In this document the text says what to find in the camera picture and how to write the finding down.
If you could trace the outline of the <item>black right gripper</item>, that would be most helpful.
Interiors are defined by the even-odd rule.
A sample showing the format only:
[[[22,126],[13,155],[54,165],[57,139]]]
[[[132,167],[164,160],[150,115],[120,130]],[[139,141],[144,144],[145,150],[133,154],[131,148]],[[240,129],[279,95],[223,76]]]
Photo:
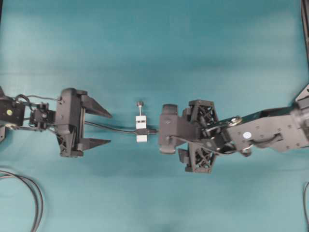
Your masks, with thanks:
[[[183,117],[197,126],[197,139],[189,143],[187,149],[178,149],[180,162],[186,165],[187,172],[210,174],[217,154],[203,148],[203,139],[207,137],[204,130],[218,121],[214,102],[190,101],[189,107],[183,110]]]

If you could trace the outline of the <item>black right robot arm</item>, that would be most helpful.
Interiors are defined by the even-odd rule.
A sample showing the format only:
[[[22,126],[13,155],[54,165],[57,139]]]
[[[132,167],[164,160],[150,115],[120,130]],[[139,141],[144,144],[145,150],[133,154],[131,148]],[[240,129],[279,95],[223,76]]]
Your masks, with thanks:
[[[196,123],[197,138],[182,138],[188,148],[178,149],[187,172],[211,173],[219,155],[239,152],[248,157],[253,146],[279,152],[309,146],[308,86],[288,107],[265,109],[244,117],[218,120],[214,107],[191,108],[197,113],[191,112],[187,118]]]

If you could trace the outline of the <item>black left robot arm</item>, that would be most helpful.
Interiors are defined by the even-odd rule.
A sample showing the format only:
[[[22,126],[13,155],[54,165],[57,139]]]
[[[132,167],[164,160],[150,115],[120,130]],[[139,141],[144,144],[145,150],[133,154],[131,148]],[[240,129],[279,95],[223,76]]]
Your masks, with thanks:
[[[67,88],[56,99],[56,110],[48,103],[33,103],[23,94],[12,98],[0,93],[0,139],[7,128],[12,130],[44,131],[56,135],[62,157],[83,156],[83,151],[105,145],[109,140],[84,138],[85,114],[110,118],[111,114],[87,91]]]

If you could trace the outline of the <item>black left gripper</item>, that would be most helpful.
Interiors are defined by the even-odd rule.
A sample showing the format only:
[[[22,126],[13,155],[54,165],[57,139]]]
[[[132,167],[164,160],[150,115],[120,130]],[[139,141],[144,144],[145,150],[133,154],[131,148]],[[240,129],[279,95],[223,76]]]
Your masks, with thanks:
[[[87,95],[87,91],[67,88],[61,91],[60,102],[56,106],[55,132],[60,156],[77,158],[83,156],[82,150],[110,143],[111,140],[82,138],[82,122],[84,109],[86,113],[112,118],[95,99]]]

